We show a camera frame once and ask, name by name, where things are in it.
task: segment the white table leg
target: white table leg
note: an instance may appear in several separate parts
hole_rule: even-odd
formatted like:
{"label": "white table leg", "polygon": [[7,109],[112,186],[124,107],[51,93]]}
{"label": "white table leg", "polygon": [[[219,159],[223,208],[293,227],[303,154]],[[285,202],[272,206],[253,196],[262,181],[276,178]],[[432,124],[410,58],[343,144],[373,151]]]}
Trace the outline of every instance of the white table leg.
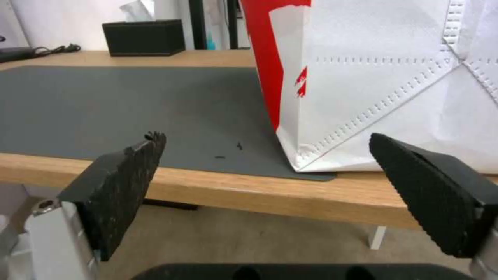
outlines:
{"label": "white table leg", "polygon": [[375,232],[369,238],[371,250],[378,250],[380,248],[382,240],[384,239],[384,234],[386,229],[387,229],[386,226],[377,226]]}

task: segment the black gripper pad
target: black gripper pad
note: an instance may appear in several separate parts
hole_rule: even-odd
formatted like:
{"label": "black gripper pad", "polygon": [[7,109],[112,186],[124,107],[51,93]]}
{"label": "black gripper pad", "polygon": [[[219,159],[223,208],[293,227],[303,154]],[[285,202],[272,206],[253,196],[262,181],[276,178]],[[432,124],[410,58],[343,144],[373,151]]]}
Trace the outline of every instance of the black gripper pad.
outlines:
{"label": "black gripper pad", "polygon": [[166,136],[153,132],[145,141],[99,156],[60,194],[76,204],[92,249],[107,261],[121,243],[142,204],[159,164]]}
{"label": "black gripper pad", "polygon": [[495,184],[453,156],[382,134],[372,134],[370,153],[444,253],[476,254],[498,213]]}

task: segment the wooden table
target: wooden table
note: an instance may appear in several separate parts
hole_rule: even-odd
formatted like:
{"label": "wooden table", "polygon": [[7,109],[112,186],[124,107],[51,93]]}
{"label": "wooden table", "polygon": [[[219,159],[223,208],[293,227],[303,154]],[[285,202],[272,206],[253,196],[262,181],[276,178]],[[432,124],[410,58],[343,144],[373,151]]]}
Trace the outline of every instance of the wooden table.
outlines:
{"label": "wooden table", "polygon": [[[184,51],[172,57],[112,58],[80,52],[0,64],[254,67],[247,50]],[[0,181],[63,188],[90,161],[0,153]],[[147,198],[335,221],[419,228],[384,174],[344,172],[329,182],[158,168]]]}

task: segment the screw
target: screw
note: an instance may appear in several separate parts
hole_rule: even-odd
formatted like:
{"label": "screw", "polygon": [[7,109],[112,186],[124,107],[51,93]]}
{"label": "screw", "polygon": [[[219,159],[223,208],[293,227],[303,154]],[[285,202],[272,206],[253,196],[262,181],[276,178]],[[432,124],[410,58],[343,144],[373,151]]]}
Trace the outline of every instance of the screw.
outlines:
{"label": "screw", "polygon": [[57,198],[45,199],[38,202],[33,208],[33,216],[39,216],[61,207]]}

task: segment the white shopping bag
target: white shopping bag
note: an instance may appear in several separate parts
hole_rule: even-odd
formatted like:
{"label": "white shopping bag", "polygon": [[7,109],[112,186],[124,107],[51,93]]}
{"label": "white shopping bag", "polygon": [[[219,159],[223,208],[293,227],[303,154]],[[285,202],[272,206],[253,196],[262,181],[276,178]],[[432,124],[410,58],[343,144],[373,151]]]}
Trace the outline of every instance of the white shopping bag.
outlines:
{"label": "white shopping bag", "polygon": [[498,174],[497,0],[242,0],[296,171],[380,170],[373,132]]}

